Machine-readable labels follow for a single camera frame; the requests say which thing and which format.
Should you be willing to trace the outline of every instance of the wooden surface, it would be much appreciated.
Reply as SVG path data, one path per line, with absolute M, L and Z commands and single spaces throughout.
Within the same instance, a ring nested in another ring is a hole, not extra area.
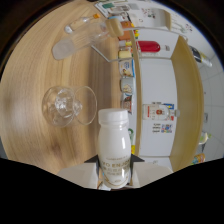
M 107 63 L 91 48 L 61 61 L 51 53 L 66 35 L 65 25 L 100 13 L 92 5 L 74 1 L 52 11 L 24 35 L 10 56 L 0 84 L 0 135 L 8 159 L 56 174 L 96 155 L 97 115 L 88 126 L 60 129 L 48 125 L 41 111 L 45 92 L 56 85 L 89 86 L 96 94 L 97 110 L 120 107 L 117 62 Z M 110 38 L 98 47 L 115 57 L 118 41 Z
M 180 110 L 170 155 L 175 172 L 189 166 L 195 156 L 203 125 L 204 97 L 198 66 L 183 37 L 179 37 L 171 60 Z
M 131 42 L 135 43 L 135 36 L 132 30 L 129 31 Z M 136 81 L 136 103 L 137 103 L 137 125 L 135 135 L 135 155 L 139 156 L 142 133 L 142 81 L 141 81 L 141 67 L 136 44 L 132 45 L 133 58 L 135 61 L 135 81 Z

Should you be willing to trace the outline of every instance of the red object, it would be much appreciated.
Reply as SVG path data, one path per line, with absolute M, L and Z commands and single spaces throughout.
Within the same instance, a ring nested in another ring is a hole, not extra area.
M 155 41 L 138 41 L 141 52 L 159 52 L 160 45 Z
M 157 110 L 156 114 L 158 114 L 158 115 L 162 114 L 162 110 Z

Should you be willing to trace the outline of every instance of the white wall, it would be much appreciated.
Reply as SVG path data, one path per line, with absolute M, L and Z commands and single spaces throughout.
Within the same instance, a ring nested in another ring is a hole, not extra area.
M 206 161 L 223 158 L 224 156 L 224 72 L 215 55 L 212 68 L 202 66 L 200 74 L 204 90 L 204 112 L 208 113 L 208 123 L 204 123 L 203 131 L 211 133 L 204 153 Z

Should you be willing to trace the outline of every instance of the plastic bottle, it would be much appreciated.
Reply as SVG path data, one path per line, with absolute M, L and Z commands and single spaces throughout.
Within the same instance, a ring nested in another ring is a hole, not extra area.
M 57 42 L 52 48 L 52 53 L 56 60 L 61 60 L 80 49 L 104 41 L 109 36 L 118 37 L 123 34 L 124 31 L 118 19 L 108 19 L 105 22 L 86 24 Z
M 129 179 L 131 141 L 128 112 L 125 109 L 99 110 L 101 129 L 97 153 L 103 171 L 103 183 L 112 189 L 124 187 Z
M 74 22 L 68 24 L 66 27 L 65 27 L 65 32 L 66 33 L 72 33 L 74 32 L 78 27 L 86 24 L 86 23 L 90 23 L 90 21 L 92 19 L 98 19 L 100 18 L 100 15 L 99 14 L 94 14 L 90 17 L 80 17 L 79 19 L 75 20 Z
M 212 67 L 212 62 L 210 61 L 210 59 L 205 56 L 202 52 L 198 51 L 196 48 L 190 46 L 190 49 L 192 50 L 192 53 L 194 55 L 194 58 L 197 62 L 199 63 L 203 63 L 204 65 L 208 66 L 208 67 Z

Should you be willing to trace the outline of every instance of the bottle label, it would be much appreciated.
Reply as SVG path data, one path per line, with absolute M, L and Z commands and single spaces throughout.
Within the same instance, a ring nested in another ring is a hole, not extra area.
M 118 160 L 122 160 L 122 158 L 113 158 L 113 161 L 111 160 L 101 160 L 104 180 L 110 185 L 119 187 L 129 177 L 130 158 L 123 160 L 122 162 L 118 162 Z

